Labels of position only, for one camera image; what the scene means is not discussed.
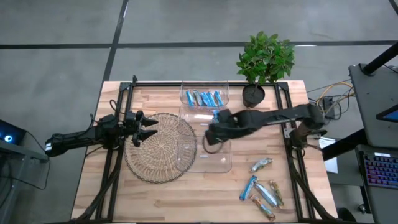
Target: white paper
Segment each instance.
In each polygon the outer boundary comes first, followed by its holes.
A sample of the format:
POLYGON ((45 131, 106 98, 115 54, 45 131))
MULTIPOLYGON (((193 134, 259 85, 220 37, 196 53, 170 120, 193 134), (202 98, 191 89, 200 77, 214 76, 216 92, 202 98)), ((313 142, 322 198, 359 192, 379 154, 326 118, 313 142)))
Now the white paper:
MULTIPOLYGON (((324 147, 327 147, 335 142, 336 142, 336 140, 334 140, 334 139, 321 137, 319 139, 319 146, 321 147, 321 149, 323 149, 324 147)), ((325 161, 325 167, 326 167, 327 172, 332 172, 332 173, 337 174, 338 173, 337 157, 334 157, 334 158, 331 158, 331 159, 325 161)))

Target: green leaves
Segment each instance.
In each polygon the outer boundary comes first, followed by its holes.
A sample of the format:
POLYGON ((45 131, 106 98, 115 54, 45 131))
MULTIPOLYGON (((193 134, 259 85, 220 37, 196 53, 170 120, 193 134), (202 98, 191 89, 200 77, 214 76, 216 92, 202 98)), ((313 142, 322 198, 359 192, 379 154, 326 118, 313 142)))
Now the green leaves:
POLYGON ((278 78, 283 78, 283 77, 284 77, 284 73, 285 73, 285 72, 284 72, 283 70, 279 70, 279 71, 278 71, 278 74, 277 74, 277 77, 278 77, 278 78))
POLYGON ((255 44, 256 38, 253 35, 250 35, 250 41, 252 42, 252 44, 255 44))
POLYGON ((239 68, 244 68, 244 64, 243 64, 242 62, 236 62, 236 65, 237 65, 239 68))
POLYGON ((266 77, 265 76, 260 76, 259 78, 259 84, 262 85, 266 82, 266 77))
POLYGON ((239 54, 236 65, 240 68, 238 74, 245 75, 249 83, 263 84, 267 81, 275 82, 283 78, 285 73, 290 76, 294 65, 294 46, 290 40, 278 40, 274 34, 268 38, 263 31, 257 36, 250 36, 244 53, 239 54))

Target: potted plant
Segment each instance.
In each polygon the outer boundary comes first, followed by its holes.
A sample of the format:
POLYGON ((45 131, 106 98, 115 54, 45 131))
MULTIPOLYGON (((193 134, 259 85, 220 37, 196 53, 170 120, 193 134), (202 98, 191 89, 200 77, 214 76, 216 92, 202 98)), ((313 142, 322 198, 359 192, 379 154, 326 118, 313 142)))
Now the potted plant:
POLYGON ((244 53, 239 54, 236 65, 241 69, 238 74, 245 75, 249 82, 242 92, 246 107, 255 107, 264 99, 266 94, 260 85, 276 82, 284 78, 285 73, 290 76, 294 65, 294 46, 289 44, 290 40, 279 41, 277 38, 277 34, 268 37, 263 31, 257 37, 251 35, 244 53))

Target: gray floor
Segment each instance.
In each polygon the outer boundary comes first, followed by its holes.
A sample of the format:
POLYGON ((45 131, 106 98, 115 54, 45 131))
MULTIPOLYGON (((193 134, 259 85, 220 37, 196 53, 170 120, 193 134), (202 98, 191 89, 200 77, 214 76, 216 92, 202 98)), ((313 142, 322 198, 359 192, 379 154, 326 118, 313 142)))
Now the gray floor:
MULTIPOLYGON (((0 44, 110 44, 121 3, 2 0, 0 44)), ((387 0, 130 0, 125 18, 120 39, 125 43, 247 41, 260 30, 293 41, 394 40, 398 35, 398 16, 387 0)), ((305 80, 308 90, 345 80, 349 65, 369 62, 386 48, 296 47, 290 79, 305 80)), ((140 80, 243 80, 235 65, 241 51, 119 49, 110 80, 130 80, 133 74, 140 80)), ((28 129, 40 142, 55 132, 86 128, 89 114, 95 112, 108 54, 108 49, 0 50, 0 119, 28 129)), ((398 65, 398 60, 391 64, 398 65)), ((346 90, 334 88, 330 94, 346 90)), ((309 97, 321 93, 314 91, 309 97)), ((362 128, 358 113, 353 98, 342 119, 326 127, 328 135, 343 138, 362 128)), ((26 186, 12 223, 68 220, 84 153, 77 149, 53 158, 47 189, 26 186)), ((332 189, 339 207, 355 210, 361 203, 358 189, 332 189)))

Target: black plant pot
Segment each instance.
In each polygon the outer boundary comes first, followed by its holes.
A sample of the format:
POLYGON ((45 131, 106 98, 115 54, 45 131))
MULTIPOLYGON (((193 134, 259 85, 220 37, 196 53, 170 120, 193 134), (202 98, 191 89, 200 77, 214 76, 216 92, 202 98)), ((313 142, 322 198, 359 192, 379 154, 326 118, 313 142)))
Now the black plant pot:
POLYGON ((261 86, 256 84, 249 84, 243 88, 243 105, 245 107, 253 108, 257 106, 266 97, 266 93, 261 86))

